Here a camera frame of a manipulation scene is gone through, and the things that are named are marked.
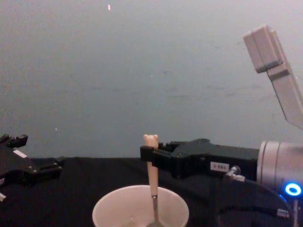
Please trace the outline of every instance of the black cable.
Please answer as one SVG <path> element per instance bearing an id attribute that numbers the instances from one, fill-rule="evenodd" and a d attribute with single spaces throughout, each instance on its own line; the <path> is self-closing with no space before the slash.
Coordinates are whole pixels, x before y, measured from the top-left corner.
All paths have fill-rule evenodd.
<path id="1" fill-rule="evenodd" d="M 294 224 L 294 213 L 293 213 L 293 210 L 292 208 L 290 207 L 290 205 L 286 202 L 286 200 L 281 197 L 278 193 L 276 193 L 274 190 L 272 190 L 271 188 L 267 187 L 267 186 L 264 186 L 258 182 L 255 182 L 255 181 L 251 181 L 251 180 L 248 180 L 248 179 L 245 179 L 245 182 L 244 183 L 248 183 L 248 184 L 251 184 L 251 185 L 254 185 L 254 186 L 257 186 L 257 187 L 260 187 L 262 188 L 263 190 L 269 192 L 271 195 L 273 195 L 274 197 L 276 197 L 278 200 L 280 200 L 286 210 L 288 211 L 288 214 L 289 214 L 289 219 L 290 219 L 290 222 L 291 222 L 291 226 L 293 226 Z M 238 207 L 238 206 L 227 206 L 227 207 L 224 207 L 223 209 L 221 209 L 218 213 L 217 213 L 217 222 L 218 224 L 221 226 L 221 215 L 223 213 L 226 213 L 228 211 L 250 211 L 250 212 L 259 212 L 259 213 L 262 213 L 262 214 L 266 214 L 266 215 L 270 215 L 270 216 L 273 216 L 273 217 L 279 217 L 277 215 L 277 210 L 278 209 L 270 209 L 270 208 L 263 208 L 263 207 L 258 207 L 258 206 L 246 206 L 246 207 Z"/>

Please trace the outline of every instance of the white label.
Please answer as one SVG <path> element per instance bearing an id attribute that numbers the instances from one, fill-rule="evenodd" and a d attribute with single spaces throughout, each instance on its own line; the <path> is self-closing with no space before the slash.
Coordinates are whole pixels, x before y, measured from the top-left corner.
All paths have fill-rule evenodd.
<path id="1" fill-rule="evenodd" d="M 25 154 L 23 154 L 21 151 L 19 151 L 19 150 L 14 150 L 14 153 L 16 154 L 16 155 L 19 155 L 20 157 L 22 157 L 22 158 L 25 158 L 25 157 L 27 157 Z"/>
<path id="2" fill-rule="evenodd" d="M 229 171 L 229 164 L 219 163 L 219 162 L 210 162 L 210 170 L 227 173 Z"/>

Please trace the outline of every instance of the white mount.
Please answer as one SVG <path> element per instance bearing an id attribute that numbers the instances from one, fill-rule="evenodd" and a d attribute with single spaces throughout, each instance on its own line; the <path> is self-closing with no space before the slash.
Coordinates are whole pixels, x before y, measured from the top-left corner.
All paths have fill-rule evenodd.
<path id="1" fill-rule="evenodd" d="M 257 73 L 267 73 L 285 119 L 303 130 L 303 99 L 278 36 L 269 26 L 244 35 L 244 42 Z"/>

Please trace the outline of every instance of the white cup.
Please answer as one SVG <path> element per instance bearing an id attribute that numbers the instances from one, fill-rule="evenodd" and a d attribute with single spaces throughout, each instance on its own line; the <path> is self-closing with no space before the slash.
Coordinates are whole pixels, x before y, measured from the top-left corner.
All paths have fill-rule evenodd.
<path id="1" fill-rule="evenodd" d="M 188 206 L 176 193 L 158 188 L 159 220 L 164 227 L 185 227 Z M 120 188 L 102 197 L 95 205 L 95 227 L 146 227 L 154 221 L 149 185 Z"/>

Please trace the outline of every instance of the black tablecloth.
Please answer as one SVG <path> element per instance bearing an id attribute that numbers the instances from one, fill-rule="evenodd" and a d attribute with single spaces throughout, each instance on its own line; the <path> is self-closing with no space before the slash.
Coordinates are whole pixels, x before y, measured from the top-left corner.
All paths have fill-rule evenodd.
<path id="1" fill-rule="evenodd" d="M 47 159 L 34 160 L 37 163 Z M 207 178 L 173 179 L 159 171 L 159 186 L 187 203 L 189 227 L 203 226 L 207 217 Z M 93 227 L 92 211 L 105 194 L 130 185 L 148 184 L 147 168 L 137 158 L 67 158 L 59 179 L 31 188 L 0 188 L 0 227 Z"/>

